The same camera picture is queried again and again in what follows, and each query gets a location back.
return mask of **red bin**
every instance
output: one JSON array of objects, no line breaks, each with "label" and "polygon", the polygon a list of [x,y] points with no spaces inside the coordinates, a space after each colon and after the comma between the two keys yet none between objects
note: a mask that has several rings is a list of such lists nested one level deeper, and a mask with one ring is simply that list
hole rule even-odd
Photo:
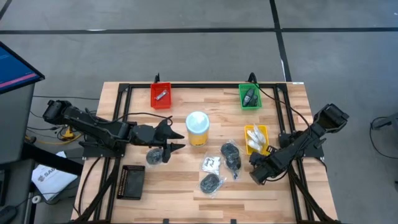
[{"label": "red bin", "polygon": [[[167,90],[160,100],[156,100],[164,90]],[[150,84],[150,106],[155,109],[167,109],[172,105],[172,85],[171,83],[153,83]]]}]

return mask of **white lid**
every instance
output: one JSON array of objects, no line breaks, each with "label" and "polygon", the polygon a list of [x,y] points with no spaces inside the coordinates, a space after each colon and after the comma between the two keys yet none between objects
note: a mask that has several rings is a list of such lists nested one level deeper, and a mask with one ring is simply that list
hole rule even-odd
[{"label": "white lid", "polygon": [[187,116],[185,124],[192,134],[203,134],[209,129],[210,120],[204,112],[195,111]]}]

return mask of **green bin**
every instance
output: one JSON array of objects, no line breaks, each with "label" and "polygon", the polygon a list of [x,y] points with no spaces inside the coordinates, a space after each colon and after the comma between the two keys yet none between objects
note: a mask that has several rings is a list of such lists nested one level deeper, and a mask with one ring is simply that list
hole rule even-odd
[{"label": "green bin", "polygon": [[[257,103],[257,106],[246,106],[245,107],[245,106],[243,106],[243,98],[244,98],[246,92],[251,88],[254,89],[254,94],[258,96],[258,103]],[[262,107],[260,91],[255,86],[255,84],[239,84],[239,95],[241,96],[242,110],[256,110],[256,109]]]}]

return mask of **yellow cup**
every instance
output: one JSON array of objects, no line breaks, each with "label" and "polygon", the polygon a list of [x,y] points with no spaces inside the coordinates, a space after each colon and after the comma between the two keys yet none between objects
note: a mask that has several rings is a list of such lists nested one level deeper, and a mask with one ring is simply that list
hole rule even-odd
[{"label": "yellow cup", "polygon": [[203,146],[208,139],[210,120],[207,114],[201,111],[190,113],[185,120],[188,130],[188,140],[192,146]]}]

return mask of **yellow object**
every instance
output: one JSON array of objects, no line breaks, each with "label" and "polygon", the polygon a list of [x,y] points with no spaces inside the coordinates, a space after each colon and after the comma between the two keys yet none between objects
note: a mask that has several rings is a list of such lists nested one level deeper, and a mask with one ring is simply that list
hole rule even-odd
[{"label": "yellow object", "polygon": [[185,120],[188,129],[188,140],[192,146],[203,146],[208,139],[210,120],[201,111],[190,113]]},{"label": "yellow object", "polygon": [[[261,154],[265,155],[265,156],[268,156],[269,152],[267,151],[267,147],[268,147],[267,126],[265,126],[265,125],[257,125],[257,127],[259,128],[261,133],[266,137],[266,140],[267,140],[267,142],[262,145]],[[255,149],[253,149],[252,147],[248,146],[248,139],[250,139],[250,137],[248,136],[248,130],[254,131],[254,126],[253,125],[246,125],[244,127],[244,138],[245,138],[245,141],[246,141],[246,152],[247,152],[248,155],[251,155]]]},{"label": "yellow object", "polygon": [[65,131],[65,134],[62,134],[62,139],[73,139],[75,137],[75,134],[72,132],[72,129],[68,127],[67,131]]},{"label": "yellow object", "polygon": [[82,134],[79,134],[78,136],[76,136],[75,138],[69,140],[69,141],[65,141],[65,142],[45,142],[45,141],[41,141],[41,140],[37,140],[37,142],[42,143],[42,144],[51,144],[51,145],[64,145],[64,144],[69,144],[75,140],[77,140],[78,138],[80,138],[82,136]]}]

